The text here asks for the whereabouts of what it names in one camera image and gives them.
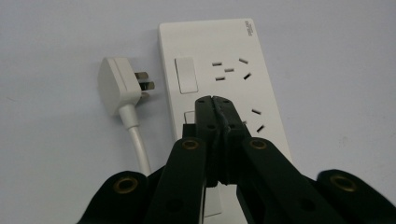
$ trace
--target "white plug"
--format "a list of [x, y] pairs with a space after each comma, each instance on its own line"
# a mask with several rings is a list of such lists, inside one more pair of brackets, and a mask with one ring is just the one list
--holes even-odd
[[134, 107], [145, 90], [154, 89], [153, 82], [139, 83], [146, 79], [147, 73], [135, 73], [127, 58], [104, 58], [99, 70], [99, 95], [110, 116], [120, 114], [125, 128], [134, 140], [140, 171], [150, 175], [149, 159], [138, 131], [139, 121]]

